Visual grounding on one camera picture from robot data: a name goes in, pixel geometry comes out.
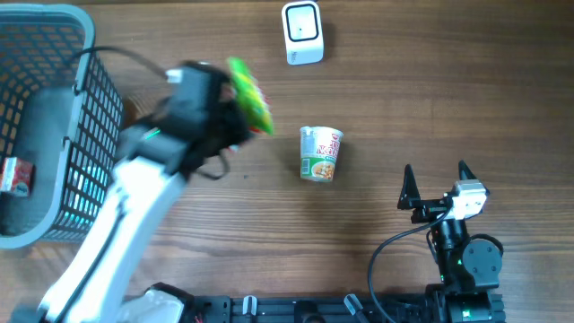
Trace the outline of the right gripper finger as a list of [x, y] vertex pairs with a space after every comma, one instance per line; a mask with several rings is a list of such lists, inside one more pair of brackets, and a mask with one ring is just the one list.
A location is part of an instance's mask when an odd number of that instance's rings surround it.
[[458, 163], [458, 175], [457, 193], [459, 195], [470, 194], [471, 192], [490, 194], [490, 190], [471, 172], [463, 160]]
[[416, 184], [412, 165], [406, 164], [404, 167], [403, 186], [397, 202], [397, 208], [414, 209], [420, 207], [421, 202], [421, 195]]

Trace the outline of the green snack bag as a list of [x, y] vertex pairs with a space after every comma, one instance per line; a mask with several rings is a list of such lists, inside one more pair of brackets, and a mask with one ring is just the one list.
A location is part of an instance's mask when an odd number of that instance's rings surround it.
[[236, 102], [252, 131], [274, 134], [274, 122], [266, 96], [244, 60], [229, 57], [230, 80], [236, 92]]

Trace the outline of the cup noodles cup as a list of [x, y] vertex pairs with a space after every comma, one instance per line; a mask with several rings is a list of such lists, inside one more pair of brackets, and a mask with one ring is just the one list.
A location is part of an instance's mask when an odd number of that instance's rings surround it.
[[344, 134], [332, 127], [300, 129], [300, 177], [331, 182]]

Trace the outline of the small red white packet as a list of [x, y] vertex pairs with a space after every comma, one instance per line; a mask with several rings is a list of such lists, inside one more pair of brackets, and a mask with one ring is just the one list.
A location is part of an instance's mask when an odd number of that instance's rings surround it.
[[18, 157], [4, 160], [1, 172], [1, 192], [17, 197], [30, 195], [34, 165]]

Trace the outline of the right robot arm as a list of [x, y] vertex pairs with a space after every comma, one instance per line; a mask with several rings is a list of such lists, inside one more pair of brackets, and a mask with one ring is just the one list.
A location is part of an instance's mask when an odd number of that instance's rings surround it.
[[459, 180], [442, 197], [423, 199], [411, 165], [404, 168], [404, 181], [397, 208], [411, 210], [413, 224], [427, 224], [427, 243], [441, 275], [441, 283], [426, 293], [433, 302], [436, 322], [504, 322], [500, 286], [504, 248], [491, 235], [471, 235], [466, 221], [483, 212], [490, 190], [458, 163]]

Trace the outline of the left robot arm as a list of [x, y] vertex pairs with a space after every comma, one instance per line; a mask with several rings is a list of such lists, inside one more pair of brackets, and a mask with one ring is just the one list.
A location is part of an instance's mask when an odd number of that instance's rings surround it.
[[153, 233], [204, 162], [251, 137], [233, 71], [186, 62], [166, 78], [173, 93], [119, 137], [100, 213], [74, 260], [40, 304], [12, 322], [115, 322]]

